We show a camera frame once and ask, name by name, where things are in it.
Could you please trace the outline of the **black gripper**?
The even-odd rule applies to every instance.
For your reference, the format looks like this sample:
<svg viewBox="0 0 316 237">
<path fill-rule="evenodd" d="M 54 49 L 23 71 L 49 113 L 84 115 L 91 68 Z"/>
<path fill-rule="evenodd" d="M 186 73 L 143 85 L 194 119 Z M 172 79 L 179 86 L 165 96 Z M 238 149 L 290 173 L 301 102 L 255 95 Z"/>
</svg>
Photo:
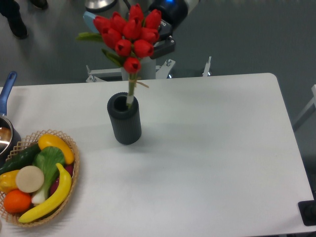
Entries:
<svg viewBox="0 0 316 237">
<path fill-rule="evenodd" d="M 172 36 L 172 26 L 159 17 L 148 18 L 148 42 L 156 43 L 151 59 L 157 59 L 175 50 L 176 42 Z"/>
</svg>

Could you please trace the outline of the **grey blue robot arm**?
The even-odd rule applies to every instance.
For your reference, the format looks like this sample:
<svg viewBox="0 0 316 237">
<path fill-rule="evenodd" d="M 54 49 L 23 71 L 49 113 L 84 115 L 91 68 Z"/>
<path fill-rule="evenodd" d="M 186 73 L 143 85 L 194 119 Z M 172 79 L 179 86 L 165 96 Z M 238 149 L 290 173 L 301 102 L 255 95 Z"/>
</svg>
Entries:
<svg viewBox="0 0 316 237">
<path fill-rule="evenodd" d="M 173 30 L 198 3 L 198 0 L 155 0 L 145 13 L 136 4 L 130 6 L 127 19 L 118 12 L 114 12 L 108 19 L 86 11 L 83 18 L 92 32 L 80 33 L 76 39 L 103 41 L 113 49 L 118 39 L 129 40 L 137 36 L 154 45 L 154 52 L 149 57 L 156 59 L 174 51 Z"/>
</svg>

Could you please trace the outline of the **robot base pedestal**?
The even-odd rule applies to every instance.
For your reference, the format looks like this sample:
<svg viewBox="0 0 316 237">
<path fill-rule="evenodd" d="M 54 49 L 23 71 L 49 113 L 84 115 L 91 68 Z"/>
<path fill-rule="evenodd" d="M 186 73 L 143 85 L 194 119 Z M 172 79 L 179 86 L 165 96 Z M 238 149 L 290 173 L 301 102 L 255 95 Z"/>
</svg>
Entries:
<svg viewBox="0 0 316 237">
<path fill-rule="evenodd" d="M 141 70 L 137 73 L 140 79 L 155 79 L 156 78 L 156 59 L 145 57 L 141 59 Z"/>
</svg>

